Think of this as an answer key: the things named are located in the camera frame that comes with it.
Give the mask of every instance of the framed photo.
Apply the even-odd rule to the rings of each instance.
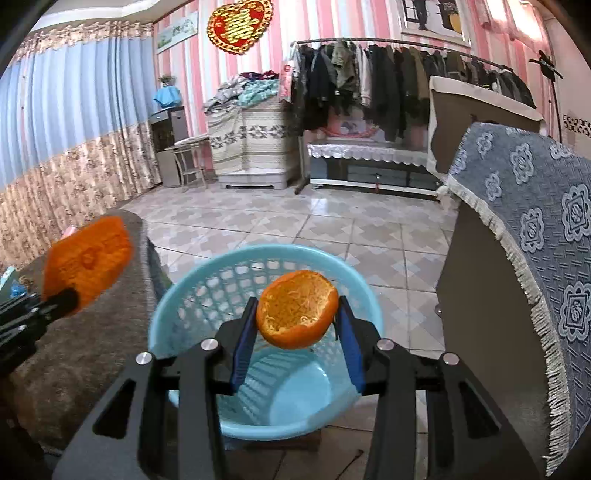
[[[465,0],[397,0],[403,34],[470,46]]]
[[[197,34],[199,29],[199,13],[193,12],[170,24],[158,33],[156,40],[156,53],[176,45],[183,40]]]

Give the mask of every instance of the blue curtain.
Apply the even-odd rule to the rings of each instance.
[[[0,273],[160,181],[151,25],[37,34],[22,52],[0,78]]]

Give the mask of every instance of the red heart decoration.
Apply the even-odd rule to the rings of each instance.
[[[242,0],[216,8],[207,24],[207,36],[229,53],[243,54],[263,35],[273,16],[271,0]]]

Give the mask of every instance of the striped wall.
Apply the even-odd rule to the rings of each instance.
[[[446,45],[440,40],[401,33],[397,2],[401,0],[273,0],[271,25],[260,40],[244,55],[233,55],[216,48],[208,39],[207,20],[217,7],[231,0],[193,0],[154,25],[154,41],[170,22],[199,11],[199,34],[157,55],[156,76],[170,73],[177,78],[187,112],[189,134],[207,131],[202,106],[218,86],[240,72],[278,71],[288,56],[293,40],[325,37],[377,37],[420,41],[434,47],[449,46],[513,68],[529,85],[538,109],[551,124],[553,112],[548,103],[550,87],[540,68],[528,63],[537,54],[507,35],[484,30],[476,20],[475,1],[464,1],[472,19],[468,30],[472,48]]]

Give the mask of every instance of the clothes rack rod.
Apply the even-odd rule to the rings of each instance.
[[[306,43],[322,43],[322,42],[337,41],[337,40],[373,41],[373,42],[378,42],[378,43],[396,43],[396,44],[399,44],[399,45],[412,45],[414,47],[433,48],[435,50],[454,51],[456,53],[459,53],[463,57],[470,57],[471,59],[475,59],[475,60],[481,61],[483,63],[487,63],[489,65],[493,65],[494,67],[497,67],[498,69],[501,69],[501,70],[510,70],[510,71],[513,72],[513,69],[510,68],[510,67],[508,67],[507,65],[499,65],[498,63],[495,63],[495,62],[490,61],[490,60],[482,59],[480,57],[477,57],[475,55],[472,55],[471,53],[464,53],[462,51],[454,50],[452,48],[436,47],[436,46],[433,46],[433,45],[429,45],[428,43],[419,43],[419,42],[415,42],[415,41],[392,40],[390,38],[332,37],[332,38],[313,38],[311,40],[296,40],[295,42],[292,42],[291,44],[293,45],[294,43],[297,43],[298,45],[303,45],[303,44],[306,44]]]

